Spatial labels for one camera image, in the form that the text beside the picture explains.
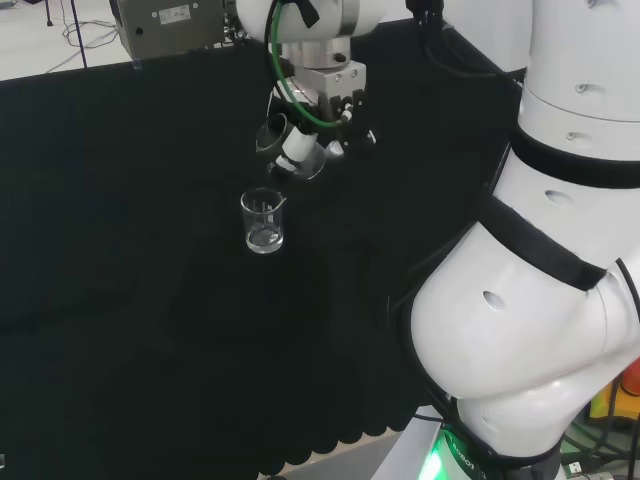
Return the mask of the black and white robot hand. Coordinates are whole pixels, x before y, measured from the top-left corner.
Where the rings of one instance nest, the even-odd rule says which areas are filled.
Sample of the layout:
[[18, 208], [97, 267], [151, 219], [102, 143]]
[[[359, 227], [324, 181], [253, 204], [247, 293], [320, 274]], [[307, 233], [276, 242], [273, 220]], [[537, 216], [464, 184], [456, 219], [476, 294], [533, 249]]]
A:
[[327, 97], [294, 77], [272, 90], [255, 151], [273, 175], [309, 181], [329, 163], [374, 147], [366, 123], [366, 96], [360, 89]]

